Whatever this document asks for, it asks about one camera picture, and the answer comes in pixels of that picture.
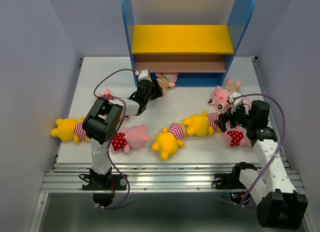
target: yellow teddy bear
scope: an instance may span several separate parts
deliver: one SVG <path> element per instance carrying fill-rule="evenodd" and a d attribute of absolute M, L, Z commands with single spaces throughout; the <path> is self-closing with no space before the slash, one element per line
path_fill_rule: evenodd
<path fill-rule="evenodd" d="M 169 129 L 162 129 L 162 133 L 157 135 L 151 149 L 159 152 L 162 160 L 167 160 L 169 156 L 178 151 L 178 147 L 184 147 L 184 143 L 181 141 L 183 137 L 187 137 L 186 128 L 182 124 L 174 122 Z"/>
<path fill-rule="evenodd" d="M 86 132 L 82 129 L 84 118 L 77 121 L 75 118 L 57 119 L 55 124 L 57 128 L 51 130 L 52 137 L 58 137 L 62 141 L 71 141 L 79 143 L 80 139 L 89 141 Z"/>
<path fill-rule="evenodd" d="M 206 136 L 208 133 L 210 136 L 214 134 L 214 129 L 209 123 L 209 114 L 204 111 L 202 114 L 193 114 L 189 118 L 182 120 L 183 124 L 188 126 L 186 133 L 190 136 Z"/>

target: stuffed animal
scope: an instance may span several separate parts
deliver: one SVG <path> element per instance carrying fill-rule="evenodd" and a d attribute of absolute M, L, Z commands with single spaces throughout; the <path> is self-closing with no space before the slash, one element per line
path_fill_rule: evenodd
<path fill-rule="evenodd" d="M 183 137 L 187 137 L 186 128 L 180 123 L 172 123 L 169 129 L 163 128 L 155 138 L 155 142 L 151 149 L 160 153 L 162 160 L 167 160 L 169 156 L 174 155 L 178 147 L 184 147 L 181 141 Z"/>
<path fill-rule="evenodd" d="M 231 105 L 228 103 L 228 96 L 233 92 L 238 92 L 241 87 L 241 82 L 236 81 L 234 83 L 231 78 L 227 78 L 223 87 L 217 86 L 213 91 L 208 103 L 211 106 L 216 106 L 219 113 L 224 113 L 227 111 Z M 243 99 L 244 104 L 248 104 L 251 107 L 251 101 L 247 98 Z"/>
<path fill-rule="evenodd" d="M 123 149 L 126 154 L 130 153 L 130 148 L 141 148 L 146 142 L 150 140 L 149 136 L 145 134 L 147 126 L 132 126 L 128 129 L 122 128 L 121 133 L 115 134 L 111 142 L 111 152 L 115 153 L 119 149 Z"/>
<path fill-rule="evenodd" d="M 106 96 L 106 95 L 112 96 L 111 91 L 110 91 L 109 89 L 105 89 L 105 91 L 104 91 L 103 94 L 97 93 L 97 96 L 99 96 L 99 97 Z"/>
<path fill-rule="evenodd" d="M 227 146 L 244 146 L 252 148 L 250 140 L 239 129 L 236 131 L 227 130 L 222 133 L 223 140 Z"/>
<path fill-rule="evenodd" d="M 157 81 L 159 86 L 162 88 L 162 94 L 166 94 L 166 91 L 169 88 L 173 88 L 176 84 L 175 82 L 178 79 L 178 73 L 156 73 Z"/>
<path fill-rule="evenodd" d="M 89 141 L 86 132 L 82 129 L 84 118 L 77 121 L 75 118 L 57 119 L 55 124 L 57 128 L 51 130 L 52 137 L 58 137 L 62 141 L 71 141 L 79 143 L 80 139 Z"/>
<path fill-rule="evenodd" d="M 190 136 L 203 137 L 207 134 L 212 136 L 215 132 L 214 129 L 219 129 L 214 123 L 218 116 L 218 113 L 208 114 L 204 111 L 202 114 L 193 114 L 189 118 L 184 118 L 182 123 L 188 126 L 186 133 Z"/>

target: wooden shelf board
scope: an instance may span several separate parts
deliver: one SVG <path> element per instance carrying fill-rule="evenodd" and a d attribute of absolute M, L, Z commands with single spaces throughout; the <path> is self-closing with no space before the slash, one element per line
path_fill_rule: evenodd
<path fill-rule="evenodd" d="M 223 55 L 136 55 L 135 69 L 153 73 L 225 73 Z"/>
<path fill-rule="evenodd" d="M 135 25 L 132 54 L 233 54 L 226 25 Z"/>

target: striped shirt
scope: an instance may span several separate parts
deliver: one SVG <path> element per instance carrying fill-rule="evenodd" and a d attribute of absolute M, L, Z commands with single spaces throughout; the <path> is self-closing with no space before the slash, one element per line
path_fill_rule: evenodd
<path fill-rule="evenodd" d="M 169 86 L 169 80 L 168 78 L 166 78 L 165 76 L 161 76 L 159 78 L 156 79 L 159 83 L 159 86 L 164 89 L 167 90 L 168 86 Z"/>
<path fill-rule="evenodd" d="M 86 137 L 86 132 L 84 131 L 84 129 L 82 128 L 82 122 L 81 123 L 77 123 L 75 128 L 74 128 L 74 134 L 76 136 L 78 136 L 80 139 L 85 139 Z"/>
<path fill-rule="evenodd" d="M 186 134 L 186 129 L 182 124 L 174 122 L 170 125 L 168 133 L 171 133 L 177 140 L 179 140 Z"/>
<path fill-rule="evenodd" d="M 209 125 L 213 129 L 219 129 L 218 125 L 215 124 L 215 120 L 218 120 L 219 114 L 218 113 L 209 113 L 206 116 L 209 120 Z"/>
<path fill-rule="evenodd" d="M 238 92 L 239 91 L 239 87 L 236 84 L 233 83 L 225 83 L 223 86 L 224 89 L 227 89 L 230 93 L 233 92 Z"/>

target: bolt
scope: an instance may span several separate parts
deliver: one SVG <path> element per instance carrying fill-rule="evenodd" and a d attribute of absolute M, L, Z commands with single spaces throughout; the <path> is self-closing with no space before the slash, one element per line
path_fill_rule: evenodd
<path fill-rule="evenodd" d="M 127 181 L 124 179 L 124 178 L 122 178 L 121 180 L 120 180 L 120 185 L 121 186 L 125 186 L 127 184 Z"/>

